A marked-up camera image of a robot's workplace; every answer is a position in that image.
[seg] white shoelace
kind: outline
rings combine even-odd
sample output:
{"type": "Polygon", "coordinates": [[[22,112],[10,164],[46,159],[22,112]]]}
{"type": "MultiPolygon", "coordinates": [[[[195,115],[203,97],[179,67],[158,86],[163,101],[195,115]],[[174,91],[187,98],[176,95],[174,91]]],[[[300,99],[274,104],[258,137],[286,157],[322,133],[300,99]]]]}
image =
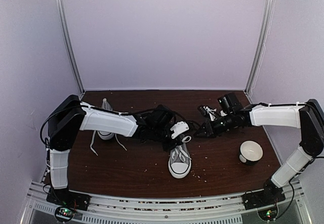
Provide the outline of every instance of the white shoelace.
{"type": "MultiPolygon", "coordinates": [[[[191,141],[191,136],[186,136],[182,139],[183,143],[187,143],[191,141]]],[[[185,152],[185,150],[182,148],[182,146],[177,146],[174,151],[172,152],[172,159],[174,160],[176,155],[179,157],[179,159],[182,162],[186,162],[186,157],[189,158],[191,160],[191,158],[189,157],[189,155],[185,152]]]]}
{"type": "MultiPolygon", "coordinates": [[[[97,153],[96,150],[93,149],[93,147],[92,147],[92,146],[93,146],[93,143],[95,142],[95,136],[96,136],[96,133],[97,133],[96,130],[93,131],[92,140],[91,140],[91,144],[90,144],[90,149],[91,149],[91,151],[94,152],[94,154],[96,154],[96,155],[98,156],[98,153],[97,153]]],[[[121,147],[123,147],[123,148],[125,149],[125,151],[127,151],[126,147],[125,147],[122,143],[120,143],[120,141],[118,140],[118,138],[117,138],[117,134],[115,134],[115,138],[116,138],[118,144],[119,144],[121,147]]]]}

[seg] purple-tinted wall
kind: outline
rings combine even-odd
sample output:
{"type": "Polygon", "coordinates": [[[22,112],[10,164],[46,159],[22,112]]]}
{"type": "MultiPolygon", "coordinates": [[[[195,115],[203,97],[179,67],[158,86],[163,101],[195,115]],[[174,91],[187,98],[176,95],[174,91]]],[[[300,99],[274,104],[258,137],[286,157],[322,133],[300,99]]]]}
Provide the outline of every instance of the purple-tinted wall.
{"type": "Polygon", "coordinates": [[[55,0],[0,0],[0,223],[14,224],[45,169],[39,128],[77,94],[55,0]]]}
{"type": "Polygon", "coordinates": [[[265,0],[64,0],[86,89],[243,89],[265,0]]]}
{"type": "MultiPolygon", "coordinates": [[[[273,20],[253,102],[318,99],[324,108],[324,0],[275,0],[273,20]]],[[[267,127],[282,160],[297,148],[300,132],[267,127]]],[[[314,223],[324,218],[324,168],[316,161],[301,175],[314,223]]]]}

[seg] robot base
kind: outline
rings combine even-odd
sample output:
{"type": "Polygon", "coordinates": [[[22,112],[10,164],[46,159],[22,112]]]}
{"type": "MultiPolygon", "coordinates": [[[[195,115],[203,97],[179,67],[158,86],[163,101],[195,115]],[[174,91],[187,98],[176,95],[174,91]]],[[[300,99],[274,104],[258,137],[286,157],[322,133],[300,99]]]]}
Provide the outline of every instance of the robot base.
{"type": "Polygon", "coordinates": [[[257,192],[245,193],[242,195],[242,199],[245,210],[250,210],[275,204],[275,200],[277,200],[277,202],[284,201],[286,197],[281,191],[278,192],[275,197],[269,198],[269,196],[265,195],[264,190],[261,190],[257,192]]]}
{"type": "Polygon", "coordinates": [[[52,193],[52,189],[49,190],[47,195],[46,201],[56,204],[56,205],[63,205],[65,207],[74,209],[74,201],[76,202],[76,209],[77,210],[88,210],[88,206],[90,203],[90,196],[80,193],[75,193],[71,191],[64,191],[64,197],[60,194],[60,190],[54,190],[55,195],[52,193]]]}

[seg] sneaker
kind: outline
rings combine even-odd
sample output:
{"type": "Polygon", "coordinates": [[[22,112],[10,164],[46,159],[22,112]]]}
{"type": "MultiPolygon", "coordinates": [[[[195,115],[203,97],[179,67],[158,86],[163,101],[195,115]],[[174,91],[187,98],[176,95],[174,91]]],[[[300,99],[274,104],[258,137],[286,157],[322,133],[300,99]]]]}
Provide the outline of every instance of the sneaker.
{"type": "Polygon", "coordinates": [[[171,150],[168,166],[173,177],[183,178],[187,176],[191,169],[191,158],[186,143],[171,150]]]}
{"type": "MultiPolygon", "coordinates": [[[[106,110],[112,110],[111,105],[107,102],[107,99],[102,100],[102,106],[101,108],[106,109],[106,110]]],[[[103,139],[103,140],[110,140],[115,136],[114,133],[110,132],[105,132],[105,131],[98,131],[98,136],[103,139]]]]}

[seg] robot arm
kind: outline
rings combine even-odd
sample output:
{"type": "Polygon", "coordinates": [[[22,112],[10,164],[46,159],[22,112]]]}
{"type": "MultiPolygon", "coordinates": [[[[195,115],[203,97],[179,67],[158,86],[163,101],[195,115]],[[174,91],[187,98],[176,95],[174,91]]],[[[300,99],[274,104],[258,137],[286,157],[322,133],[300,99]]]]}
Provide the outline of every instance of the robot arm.
{"type": "Polygon", "coordinates": [[[121,113],[81,102],[76,95],[69,96],[48,119],[47,159],[51,191],[56,199],[70,203],[78,198],[71,196],[68,190],[67,168],[68,155],[79,130],[153,140],[161,142],[163,149],[168,151],[182,144],[183,133],[189,130],[186,122],[171,123],[172,119],[175,119],[175,112],[163,105],[137,114],[121,113]]]}
{"type": "Polygon", "coordinates": [[[208,118],[195,133],[196,137],[213,138],[240,126],[277,125],[301,129],[302,140],[298,148],[264,183],[264,191],[243,196],[247,201],[245,203],[249,202],[247,209],[272,204],[275,198],[282,199],[282,187],[323,151],[324,113],[319,103],[311,99],[294,105],[259,104],[243,108],[234,93],[227,94],[218,101],[226,115],[215,120],[208,118]]]}

